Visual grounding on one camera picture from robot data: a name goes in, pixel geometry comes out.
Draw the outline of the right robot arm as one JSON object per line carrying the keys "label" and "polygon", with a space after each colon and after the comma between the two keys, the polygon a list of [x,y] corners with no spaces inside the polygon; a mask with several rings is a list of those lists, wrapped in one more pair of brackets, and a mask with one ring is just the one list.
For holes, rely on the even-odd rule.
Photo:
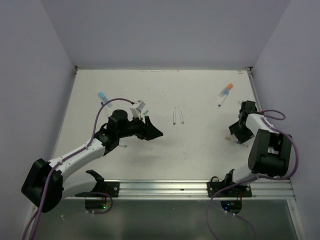
{"label": "right robot arm", "polygon": [[264,111],[258,111],[254,101],[241,103],[238,121],[228,127],[237,144],[253,139],[247,164],[230,170],[224,178],[223,192],[235,196],[241,185],[249,185],[257,179],[281,180],[288,172],[292,138],[279,132],[269,123]]}

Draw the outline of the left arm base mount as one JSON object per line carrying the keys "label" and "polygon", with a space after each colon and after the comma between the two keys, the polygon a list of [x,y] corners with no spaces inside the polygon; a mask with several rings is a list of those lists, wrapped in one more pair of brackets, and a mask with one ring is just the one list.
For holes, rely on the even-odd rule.
{"label": "left arm base mount", "polygon": [[87,170],[90,180],[93,181],[93,187],[89,190],[77,193],[76,197],[85,198],[85,209],[94,214],[103,214],[109,212],[113,206],[113,198],[119,196],[120,182],[105,181],[105,179],[94,170]]}

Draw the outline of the green capped pen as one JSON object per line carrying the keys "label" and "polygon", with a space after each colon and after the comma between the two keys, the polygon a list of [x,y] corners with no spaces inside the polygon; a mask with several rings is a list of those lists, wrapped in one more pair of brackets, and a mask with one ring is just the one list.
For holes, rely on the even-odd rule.
{"label": "green capped pen", "polygon": [[181,122],[181,124],[184,124],[185,121],[184,121],[184,117],[183,117],[183,114],[182,114],[182,110],[181,110],[181,108],[180,108],[179,106],[177,107],[177,109],[178,109],[178,114],[179,114],[180,122]]}

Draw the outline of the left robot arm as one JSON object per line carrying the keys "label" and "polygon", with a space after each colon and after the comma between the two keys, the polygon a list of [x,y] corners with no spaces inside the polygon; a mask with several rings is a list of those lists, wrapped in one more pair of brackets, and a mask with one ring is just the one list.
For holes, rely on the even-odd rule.
{"label": "left robot arm", "polygon": [[88,163],[113,151],[119,146],[120,139],[132,136],[151,141],[162,137],[163,133],[151,123],[148,116],[129,120],[125,110],[117,109],[108,122],[82,146],[49,161],[42,158],[36,160],[22,185],[22,194],[42,213],[51,211],[62,199],[72,195],[84,192],[95,197],[101,195],[104,190],[103,179],[95,172],[86,171],[83,178],[75,183],[70,182],[69,177]]}

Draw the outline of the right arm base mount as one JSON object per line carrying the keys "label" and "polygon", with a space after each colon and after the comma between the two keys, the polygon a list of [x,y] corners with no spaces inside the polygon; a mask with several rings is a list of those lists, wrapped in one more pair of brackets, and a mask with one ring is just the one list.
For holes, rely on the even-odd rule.
{"label": "right arm base mount", "polygon": [[219,180],[217,176],[213,176],[210,181],[206,183],[206,189],[208,197],[211,198],[217,192],[218,198],[234,198],[234,200],[221,200],[220,205],[224,211],[232,214],[238,214],[243,206],[243,198],[251,198],[252,190],[250,186],[246,185],[234,185],[233,175],[234,169],[230,170],[223,180]]}

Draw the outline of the grey capped pen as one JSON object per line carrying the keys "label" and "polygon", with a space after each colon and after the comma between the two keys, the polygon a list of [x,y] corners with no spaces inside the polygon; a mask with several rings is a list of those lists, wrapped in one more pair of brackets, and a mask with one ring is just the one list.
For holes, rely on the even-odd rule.
{"label": "grey capped pen", "polygon": [[173,125],[176,125],[176,107],[173,107],[173,119],[172,119],[172,123],[173,123]]}

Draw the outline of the blue pen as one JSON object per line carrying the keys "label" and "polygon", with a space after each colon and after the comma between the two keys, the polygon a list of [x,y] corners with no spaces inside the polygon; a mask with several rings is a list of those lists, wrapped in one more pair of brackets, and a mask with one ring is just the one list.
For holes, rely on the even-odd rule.
{"label": "blue pen", "polygon": [[218,104],[218,107],[221,107],[223,105],[223,103],[225,102],[225,100],[227,99],[229,95],[229,92],[227,91],[224,95],[223,98],[221,99],[220,103]]}

